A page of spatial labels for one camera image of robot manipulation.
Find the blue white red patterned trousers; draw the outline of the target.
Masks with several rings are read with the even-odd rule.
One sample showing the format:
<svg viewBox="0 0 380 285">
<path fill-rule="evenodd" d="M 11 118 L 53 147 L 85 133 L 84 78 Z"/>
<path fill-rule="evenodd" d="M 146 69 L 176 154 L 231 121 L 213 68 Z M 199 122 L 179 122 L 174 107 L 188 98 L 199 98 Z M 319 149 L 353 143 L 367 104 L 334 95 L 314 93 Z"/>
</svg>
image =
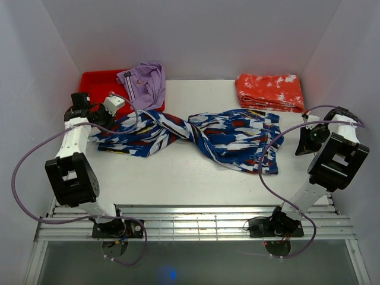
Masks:
<svg viewBox="0 0 380 285">
<path fill-rule="evenodd" d="M 100 151 L 148 157 L 176 140 L 190 141 L 210 160 L 232 170 L 276 175 L 280 117 L 273 113 L 233 109 L 199 113 L 187 120 L 155 110 L 130 113 L 116 121 L 113 133 L 93 133 Z"/>
</svg>

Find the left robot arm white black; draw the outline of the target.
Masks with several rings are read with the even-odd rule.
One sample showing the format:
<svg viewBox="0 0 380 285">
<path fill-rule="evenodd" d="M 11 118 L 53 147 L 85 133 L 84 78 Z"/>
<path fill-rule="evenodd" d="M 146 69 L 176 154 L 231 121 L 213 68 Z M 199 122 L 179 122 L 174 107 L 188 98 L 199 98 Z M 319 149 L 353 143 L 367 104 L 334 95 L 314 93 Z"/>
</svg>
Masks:
<svg viewBox="0 0 380 285">
<path fill-rule="evenodd" d="M 99 181 L 86 158 L 86 148 L 92 124 L 111 128 L 126 100 L 110 94 L 103 103 L 92 104 L 88 93 L 73 93 L 71 99 L 72 106 L 64 114 L 66 133 L 61 147 L 56 157 L 45 163 L 45 171 L 60 205 L 84 210 L 96 223 L 106 223 L 111 236 L 120 237 L 126 223 L 118 217 L 115 204 L 99 198 Z"/>
</svg>

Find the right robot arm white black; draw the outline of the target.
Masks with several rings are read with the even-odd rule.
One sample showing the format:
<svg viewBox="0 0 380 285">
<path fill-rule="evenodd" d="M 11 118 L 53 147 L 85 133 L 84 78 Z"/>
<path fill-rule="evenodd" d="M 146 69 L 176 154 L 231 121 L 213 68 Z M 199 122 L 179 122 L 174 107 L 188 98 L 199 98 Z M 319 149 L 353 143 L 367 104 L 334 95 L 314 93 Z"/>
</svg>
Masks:
<svg viewBox="0 0 380 285">
<path fill-rule="evenodd" d="M 268 219 L 269 231 L 291 235 L 301 227 L 305 214 L 321 197 L 345 189 L 369 154 L 369 147 L 356 136 L 359 118 L 343 107 L 331 109 L 323 119 L 303 114 L 296 156 L 314 154 L 302 187 Z"/>
</svg>

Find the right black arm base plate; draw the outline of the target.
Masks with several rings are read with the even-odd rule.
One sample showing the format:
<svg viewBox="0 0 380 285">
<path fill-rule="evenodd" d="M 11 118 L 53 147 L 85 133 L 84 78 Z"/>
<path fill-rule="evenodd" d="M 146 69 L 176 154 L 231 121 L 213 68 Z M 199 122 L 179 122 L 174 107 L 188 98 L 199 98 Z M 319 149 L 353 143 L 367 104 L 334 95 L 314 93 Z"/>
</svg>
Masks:
<svg viewBox="0 0 380 285">
<path fill-rule="evenodd" d="M 301 238 L 304 231 L 300 223 L 282 223 L 271 217 L 254 217 L 248 219 L 243 230 L 249 232 L 251 238 Z"/>
</svg>

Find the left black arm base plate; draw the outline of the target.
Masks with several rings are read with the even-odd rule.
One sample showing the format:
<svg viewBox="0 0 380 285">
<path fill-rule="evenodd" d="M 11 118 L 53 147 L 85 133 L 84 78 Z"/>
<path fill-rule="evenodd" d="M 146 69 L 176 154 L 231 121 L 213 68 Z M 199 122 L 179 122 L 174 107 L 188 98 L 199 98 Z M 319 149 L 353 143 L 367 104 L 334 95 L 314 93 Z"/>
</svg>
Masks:
<svg viewBox="0 0 380 285">
<path fill-rule="evenodd" d="M 92 238 L 97 239 L 139 239 L 144 236 L 144 220 L 114 219 L 106 223 L 94 223 Z"/>
</svg>

